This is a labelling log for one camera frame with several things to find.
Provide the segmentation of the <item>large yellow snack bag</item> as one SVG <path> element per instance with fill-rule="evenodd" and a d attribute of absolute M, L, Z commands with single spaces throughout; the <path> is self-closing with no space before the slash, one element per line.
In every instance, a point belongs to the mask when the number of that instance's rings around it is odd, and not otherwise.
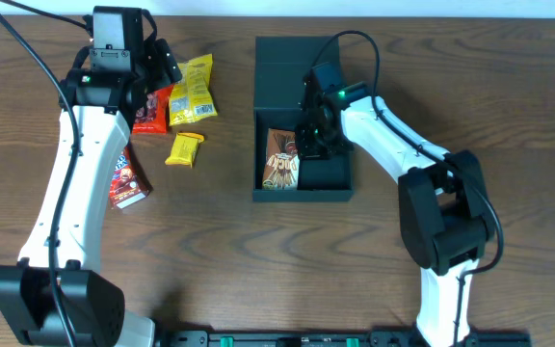
<path fill-rule="evenodd" d="M 213 55 L 195 57 L 179 65 L 182 78 L 169 97 L 170 126 L 198 122 L 218 115 L 209 92 Z"/>

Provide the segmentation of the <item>red Hello Panda box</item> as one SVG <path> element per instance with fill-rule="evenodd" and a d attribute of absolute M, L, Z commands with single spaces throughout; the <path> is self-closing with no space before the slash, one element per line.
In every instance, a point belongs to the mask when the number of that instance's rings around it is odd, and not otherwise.
<path fill-rule="evenodd" d="M 129 147 L 126 147 L 115 165 L 109 191 L 110 203 L 113 207 L 123 209 L 148 195 L 145 180 L 137 174 Z"/>

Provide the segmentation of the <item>small yellow candy packet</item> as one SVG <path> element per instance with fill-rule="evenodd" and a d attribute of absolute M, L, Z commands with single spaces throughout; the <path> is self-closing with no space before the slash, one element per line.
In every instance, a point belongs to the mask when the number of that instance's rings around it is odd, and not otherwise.
<path fill-rule="evenodd" d="M 193 167 L 198 147 L 204 140 L 204 136 L 198 133 L 177 133 L 172 144 L 170 155 L 165 160 L 165 164 L 167 166 L 182 165 Z"/>

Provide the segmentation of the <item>brown Pocky box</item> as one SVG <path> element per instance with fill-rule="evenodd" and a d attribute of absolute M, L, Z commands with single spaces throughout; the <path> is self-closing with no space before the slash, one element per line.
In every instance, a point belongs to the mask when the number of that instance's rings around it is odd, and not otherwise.
<path fill-rule="evenodd" d="M 293 131 L 269 129 L 263 190 L 297 190 L 300 158 Z"/>

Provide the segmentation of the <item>black gift box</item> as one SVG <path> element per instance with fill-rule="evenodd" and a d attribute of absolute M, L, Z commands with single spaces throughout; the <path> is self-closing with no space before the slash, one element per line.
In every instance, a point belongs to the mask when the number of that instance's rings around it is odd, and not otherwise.
<path fill-rule="evenodd" d="M 327 37 L 258 37 L 255 39 L 254 69 L 254 174 L 255 202 L 336 202 L 353 196 L 351 155 L 334 155 L 327 160 L 303 160 L 298 188 L 265 190 L 262 178 L 267 139 L 271 129 L 294 131 L 304 122 L 304 75 L 315 57 L 339 63 L 339 47 L 322 46 Z"/>

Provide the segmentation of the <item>red Hacks candy bag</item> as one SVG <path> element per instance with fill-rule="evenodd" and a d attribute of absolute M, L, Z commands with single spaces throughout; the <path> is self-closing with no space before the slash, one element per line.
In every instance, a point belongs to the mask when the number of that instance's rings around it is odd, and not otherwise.
<path fill-rule="evenodd" d="M 133 133 L 166 134 L 168 132 L 167 104 L 172 88 L 173 85 L 170 85 L 147 96 L 145 107 L 136 113 Z"/>

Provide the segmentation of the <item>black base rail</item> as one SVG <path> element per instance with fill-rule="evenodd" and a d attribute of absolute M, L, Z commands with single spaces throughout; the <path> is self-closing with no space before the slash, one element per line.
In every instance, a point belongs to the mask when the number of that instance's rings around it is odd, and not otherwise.
<path fill-rule="evenodd" d="M 156 338 L 160 347 L 417 347 L 428 343 L 416 330 L 364 334 L 208 333 L 179 331 Z"/>

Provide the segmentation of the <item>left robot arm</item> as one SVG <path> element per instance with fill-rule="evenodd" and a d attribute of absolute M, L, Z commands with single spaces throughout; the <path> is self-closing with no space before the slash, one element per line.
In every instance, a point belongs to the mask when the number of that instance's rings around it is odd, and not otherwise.
<path fill-rule="evenodd" d="M 163 39 L 96 41 L 60 82 L 60 135 L 36 224 L 0 265 L 0 311 L 22 345 L 156 346 L 155 322 L 130 312 L 100 276 L 112 177 L 150 92 L 180 80 Z"/>

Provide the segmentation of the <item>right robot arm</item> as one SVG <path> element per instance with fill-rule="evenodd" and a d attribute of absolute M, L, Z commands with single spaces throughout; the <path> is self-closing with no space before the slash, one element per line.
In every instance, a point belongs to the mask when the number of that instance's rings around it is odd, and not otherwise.
<path fill-rule="evenodd" d="M 364 84 L 304 82 L 301 155 L 364 149 L 396 182 L 402 241 L 421 269 L 416 328 L 430 346 L 459 346 L 470 333 L 469 288 L 504 252 L 504 230 L 478 159 L 424 139 Z"/>

